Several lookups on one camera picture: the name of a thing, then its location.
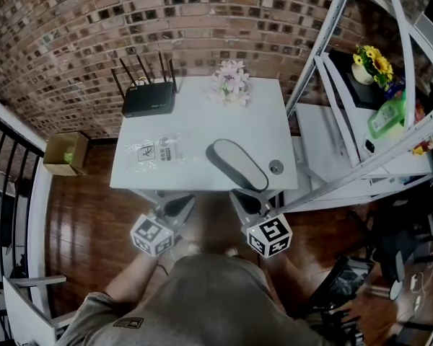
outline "router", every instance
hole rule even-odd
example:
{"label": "router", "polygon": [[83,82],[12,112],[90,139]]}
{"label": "router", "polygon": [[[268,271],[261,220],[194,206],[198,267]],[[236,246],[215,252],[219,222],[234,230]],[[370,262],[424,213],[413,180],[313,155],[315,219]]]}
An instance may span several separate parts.
{"label": "router", "polygon": [[152,83],[149,75],[144,68],[143,62],[140,57],[136,55],[141,70],[147,80],[147,84],[137,84],[131,75],[130,71],[126,67],[122,59],[119,59],[122,67],[127,72],[132,85],[127,88],[126,93],[123,93],[121,85],[118,82],[115,70],[112,68],[112,74],[114,76],[115,83],[117,84],[118,90],[121,92],[123,98],[122,114],[124,117],[144,117],[146,115],[160,115],[170,114],[173,111],[175,105],[175,94],[178,92],[176,87],[175,74],[173,73],[173,62],[172,59],[168,61],[170,69],[170,76],[172,81],[167,81],[165,74],[164,63],[162,61],[162,54],[159,52],[160,67],[162,68],[162,75],[164,76],[163,83]]}

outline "gray shirt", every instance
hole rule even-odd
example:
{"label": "gray shirt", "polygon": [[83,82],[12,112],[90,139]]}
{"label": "gray shirt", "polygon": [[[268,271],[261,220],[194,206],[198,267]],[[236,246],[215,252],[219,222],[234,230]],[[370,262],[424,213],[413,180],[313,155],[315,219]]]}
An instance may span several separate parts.
{"label": "gray shirt", "polygon": [[56,345],[327,344],[280,311],[256,265],[198,254],[179,260],[157,292],[125,316],[109,296],[89,294]]}

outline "white pot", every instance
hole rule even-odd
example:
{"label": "white pot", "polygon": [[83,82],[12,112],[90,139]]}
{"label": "white pot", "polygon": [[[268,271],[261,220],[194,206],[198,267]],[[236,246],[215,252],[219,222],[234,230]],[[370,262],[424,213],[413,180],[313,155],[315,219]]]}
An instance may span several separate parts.
{"label": "white pot", "polygon": [[374,77],[367,73],[364,66],[353,63],[351,70],[353,72],[354,79],[356,79],[360,84],[369,86],[370,84],[374,83]]}

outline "green plastic container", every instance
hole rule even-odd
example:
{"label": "green plastic container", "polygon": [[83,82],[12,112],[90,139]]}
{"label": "green plastic container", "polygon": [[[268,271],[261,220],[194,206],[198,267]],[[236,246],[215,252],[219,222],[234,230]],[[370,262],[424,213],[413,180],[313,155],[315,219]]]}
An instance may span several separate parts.
{"label": "green plastic container", "polygon": [[383,104],[367,121],[370,134],[373,138],[379,138],[387,133],[396,124],[404,125],[406,115],[406,90],[400,99],[391,99]]}

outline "gray oval object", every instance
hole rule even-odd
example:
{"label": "gray oval object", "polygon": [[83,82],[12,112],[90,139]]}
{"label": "gray oval object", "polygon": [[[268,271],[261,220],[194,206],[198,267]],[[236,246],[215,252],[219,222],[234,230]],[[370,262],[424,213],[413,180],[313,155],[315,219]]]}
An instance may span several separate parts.
{"label": "gray oval object", "polygon": [[284,171],[284,165],[279,160],[271,160],[269,170],[273,174],[281,174]]}

